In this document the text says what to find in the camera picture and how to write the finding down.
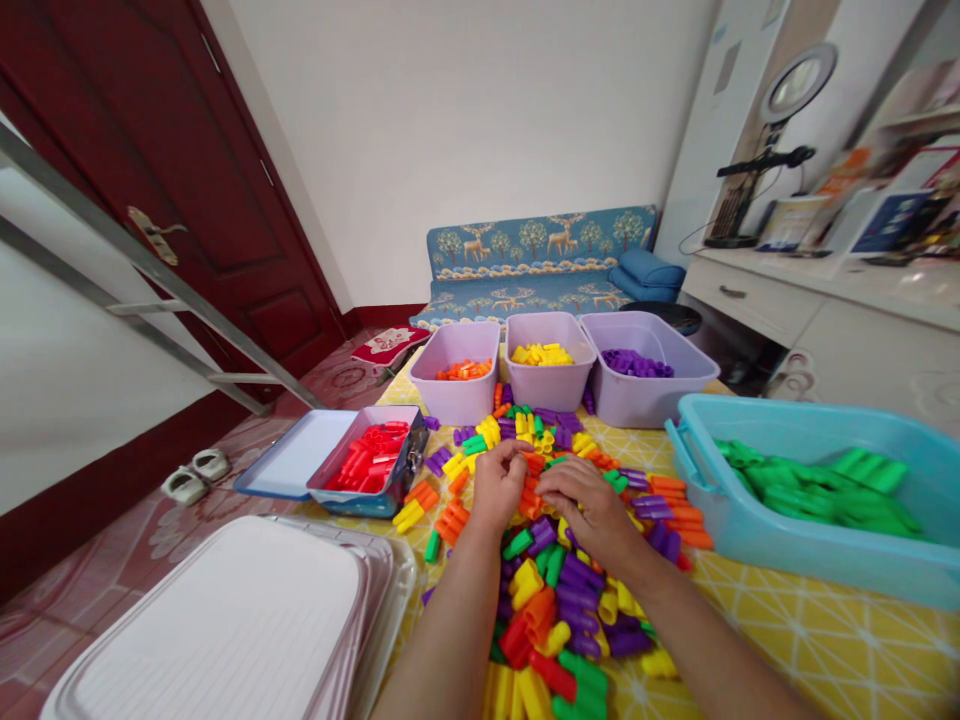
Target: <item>drawer handle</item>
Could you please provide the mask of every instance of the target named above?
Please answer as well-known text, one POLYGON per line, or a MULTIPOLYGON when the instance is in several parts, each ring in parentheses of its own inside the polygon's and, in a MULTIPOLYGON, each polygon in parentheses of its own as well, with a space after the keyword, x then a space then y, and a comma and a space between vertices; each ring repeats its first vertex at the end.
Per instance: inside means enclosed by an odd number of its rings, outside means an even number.
POLYGON ((743 299, 747 294, 743 290, 731 290, 726 285, 720 286, 720 292, 722 292, 727 297, 735 297, 737 299, 743 299))

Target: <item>yellow tablecloth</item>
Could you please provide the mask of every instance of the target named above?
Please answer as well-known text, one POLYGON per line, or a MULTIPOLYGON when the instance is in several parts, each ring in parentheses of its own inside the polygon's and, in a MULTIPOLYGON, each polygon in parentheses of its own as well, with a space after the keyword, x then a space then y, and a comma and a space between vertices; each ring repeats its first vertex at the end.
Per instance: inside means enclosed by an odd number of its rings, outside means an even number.
MULTIPOLYGON (((411 364, 397 375, 378 405, 421 404, 407 374, 411 364)), ((726 389, 714 383, 707 392, 723 393, 726 389)), ((672 445, 664 431, 619 430, 594 417, 582 415, 582 419, 600 447, 625 467, 676 475, 672 445)), ((433 453, 443 445, 453 448, 452 428, 432 433, 427 452, 433 453)), ((427 476, 430 473, 424 469, 421 477, 427 476)), ((471 485, 464 493, 467 507, 473 502, 471 485)), ((436 585, 443 573, 445 558, 437 565, 427 565, 423 554, 433 523, 449 497, 444 491, 441 503, 404 536, 421 564, 421 586, 407 608, 391 665, 422 612, 421 593, 436 585)), ((387 520, 334 517, 313 502, 304 503, 299 513, 397 537, 387 520)), ((960 616, 741 565, 713 552, 688 552, 696 568, 693 579, 701 591, 829 715, 945 718, 960 707, 960 616)), ((612 717, 701 717, 683 683, 650 680, 637 660, 607 660, 602 666, 616 686, 616 715, 612 717)))

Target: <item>lavender plastic bin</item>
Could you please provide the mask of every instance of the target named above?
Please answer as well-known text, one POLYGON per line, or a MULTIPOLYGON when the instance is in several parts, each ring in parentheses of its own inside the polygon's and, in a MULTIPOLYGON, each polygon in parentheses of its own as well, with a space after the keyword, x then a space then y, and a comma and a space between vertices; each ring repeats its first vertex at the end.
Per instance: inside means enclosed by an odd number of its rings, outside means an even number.
POLYGON ((679 417, 680 398, 720 374, 713 360, 651 313, 591 313, 580 323, 598 355, 626 348, 673 366, 672 378, 636 378, 614 372, 601 355, 591 387, 597 417, 611 427, 659 429, 679 417))
POLYGON ((530 313, 507 318, 507 366, 515 405, 574 412, 580 407, 597 353, 570 313, 530 313), (520 365, 510 358, 517 346, 560 343, 573 365, 520 365))
POLYGON ((441 425, 478 425, 493 412, 499 375, 500 323, 441 325, 410 368, 427 412, 441 425), (493 370, 475 380, 437 380, 437 372, 466 359, 493 359, 493 370))

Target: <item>floor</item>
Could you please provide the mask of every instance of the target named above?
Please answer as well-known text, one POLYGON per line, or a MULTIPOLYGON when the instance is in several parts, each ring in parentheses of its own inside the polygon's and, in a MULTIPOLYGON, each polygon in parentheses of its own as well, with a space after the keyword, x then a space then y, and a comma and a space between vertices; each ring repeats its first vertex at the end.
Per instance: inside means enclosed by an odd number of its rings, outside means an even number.
MULTIPOLYGON (((373 405, 387 384, 350 355, 380 330, 364 330, 302 379, 325 405, 373 405)), ((239 495, 233 479, 306 412, 285 395, 269 418, 250 417, 218 444, 233 470, 196 505, 155 490, 32 587, 0 608, 0 718, 36 718, 60 675, 98 635, 206 537, 235 518, 283 514, 296 503, 239 495)))

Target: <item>blue pillow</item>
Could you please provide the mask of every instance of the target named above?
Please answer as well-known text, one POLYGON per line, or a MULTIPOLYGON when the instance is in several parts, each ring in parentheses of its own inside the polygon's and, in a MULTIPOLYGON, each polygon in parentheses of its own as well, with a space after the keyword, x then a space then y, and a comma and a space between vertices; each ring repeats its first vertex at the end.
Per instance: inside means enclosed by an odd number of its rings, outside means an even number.
POLYGON ((632 275, 629 275, 620 267, 610 268, 607 280, 623 290, 634 300, 676 302, 677 296, 680 294, 680 288, 677 287, 647 287, 641 285, 633 279, 632 275))
POLYGON ((645 287, 680 287, 687 271, 671 265, 647 250, 633 248, 620 256, 620 267, 645 287))

